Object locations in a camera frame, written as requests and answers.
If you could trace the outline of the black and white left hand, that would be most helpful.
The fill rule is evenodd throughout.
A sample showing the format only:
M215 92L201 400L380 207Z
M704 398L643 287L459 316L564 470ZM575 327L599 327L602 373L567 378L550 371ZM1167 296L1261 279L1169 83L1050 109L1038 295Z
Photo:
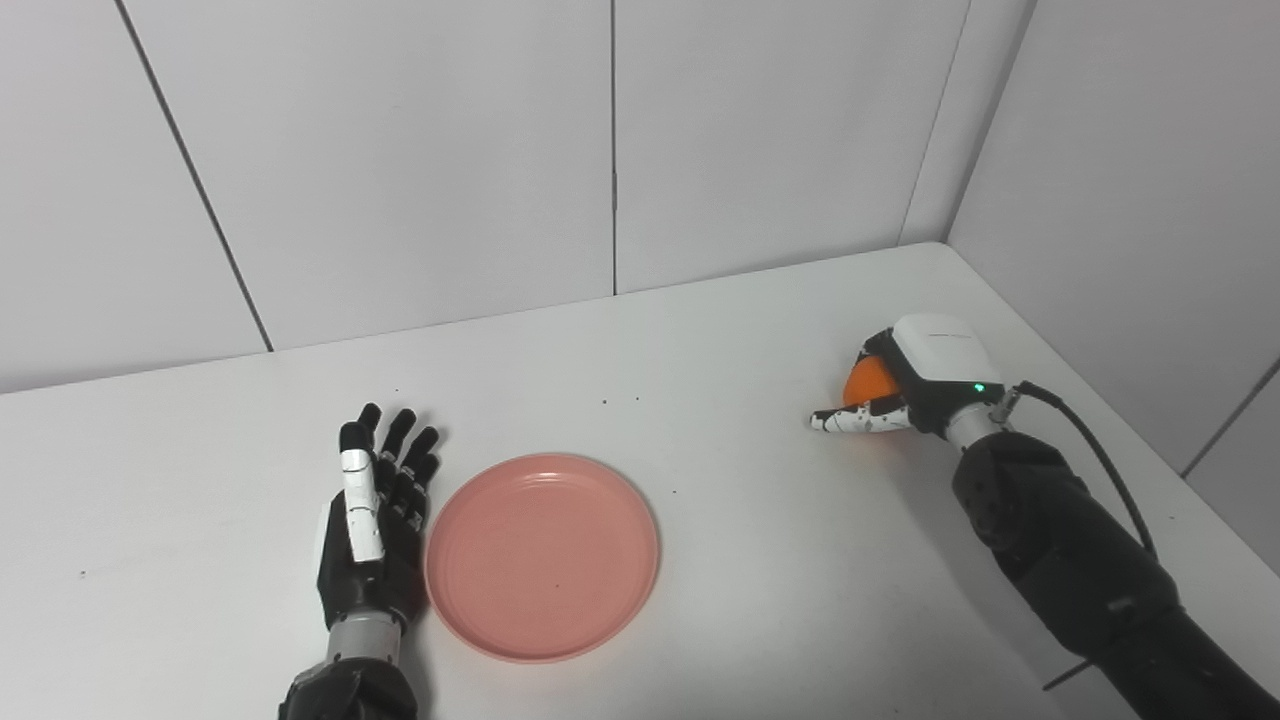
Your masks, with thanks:
M328 509L316 579L328 628L384 612L406 632L428 606L424 532L440 433L403 409L376 445L380 420L366 404L339 430L343 487Z

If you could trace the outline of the black and white right hand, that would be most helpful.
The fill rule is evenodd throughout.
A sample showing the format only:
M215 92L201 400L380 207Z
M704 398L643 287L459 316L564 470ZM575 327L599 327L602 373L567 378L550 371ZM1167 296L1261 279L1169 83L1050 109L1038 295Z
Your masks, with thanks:
M1004 393L997 368L965 320L911 314L867 338L842 406L814 411L809 425L831 434L914 429L947 438L961 418L979 413L984 436L997 429L989 413Z

